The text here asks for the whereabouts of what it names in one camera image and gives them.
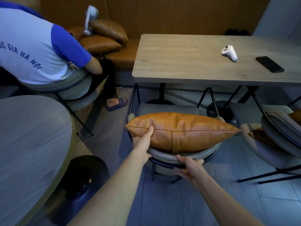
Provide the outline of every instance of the hand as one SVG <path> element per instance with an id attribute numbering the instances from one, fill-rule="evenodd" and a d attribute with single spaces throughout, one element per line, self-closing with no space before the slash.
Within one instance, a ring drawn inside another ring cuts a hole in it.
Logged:
<path id="1" fill-rule="evenodd" d="M 148 161 L 148 158 L 151 157 L 151 154 L 147 153 L 147 150 L 151 143 L 151 136 L 153 134 L 153 126 L 150 126 L 148 132 L 145 133 L 143 137 L 134 137 L 133 146 L 134 149 L 141 151 L 145 154 L 144 164 Z"/>
<path id="2" fill-rule="evenodd" d="M 180 155 L 177 155 L 177 159 L 179 160 L 179 162 L 185 163 L 186 169 L 179 169 L 177 167 L 174 167 L 174 170 L 178 173 L 178 175 L 189 180 L 193 184 L 193 186 L 200 191 L 200 177 L 202 173 L 205 172 L 205 169 L 203 167 L 204 160 L 193 160 L 190 157 L 182 157 Z"/>

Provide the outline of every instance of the slide sandal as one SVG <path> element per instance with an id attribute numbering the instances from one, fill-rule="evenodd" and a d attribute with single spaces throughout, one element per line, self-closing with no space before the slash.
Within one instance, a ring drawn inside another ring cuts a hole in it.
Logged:
<path id="1" fill-rule="evenodd" d="M 118 104 L 118 105 L 113 106 L 113 107 L 111 107 L 111 108 L 108 108 L 107 105 L 105 105 L 105 108 L 106 108 L 109 112 L 111 112 L 111 111 L 114 111 L 114 110 L 116 110 L 116 109 L 119 109 L 119 108 L 122 108 L 122 107 L 126 106 L 126 105 L 128 104 L 128 102 L 129 102 L 127 99 L 126 99 L 126 101 L 124 101 L 124 98 L 119 98 L 118 101 L 119 101 L 119 104 Z"/>

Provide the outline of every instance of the blue sleeve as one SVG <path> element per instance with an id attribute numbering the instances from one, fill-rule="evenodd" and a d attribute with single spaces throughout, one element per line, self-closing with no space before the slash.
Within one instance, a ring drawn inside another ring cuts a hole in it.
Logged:
<path id="1" fill-rule="evenodd" d="M 56 24 L 51 29 L 51 44 L 59 57 L 74 63 L 78 68 L 91 60 L 92 55 L 69 32 Z"/>

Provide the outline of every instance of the pillow strap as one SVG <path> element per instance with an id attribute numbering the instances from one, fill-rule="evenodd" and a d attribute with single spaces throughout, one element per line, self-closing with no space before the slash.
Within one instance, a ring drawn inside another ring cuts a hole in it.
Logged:
<path id="1" fill-rule="evenodd" d="M 172 151 L 173 155 L 176 155 L 180 151 L 180 135 L 179 132 L 171 132 L 172 135 Z"/>

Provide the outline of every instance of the rectangular wooden table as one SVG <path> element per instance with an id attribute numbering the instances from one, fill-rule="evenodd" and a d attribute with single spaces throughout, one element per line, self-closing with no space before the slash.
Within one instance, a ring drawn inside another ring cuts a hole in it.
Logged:
<path id="1" fill-rule="evenodd" d="M 237 62 L 221 55 L 227 45 L 234 47 Z M 285 71 L 270 72 L 257 56 L 268 56 Z M 301 48 L 255 36 L 143 34 L 132 75 L 136 82 L 162 83 L 161 99 L 164 83 L 299 86 Z"/>

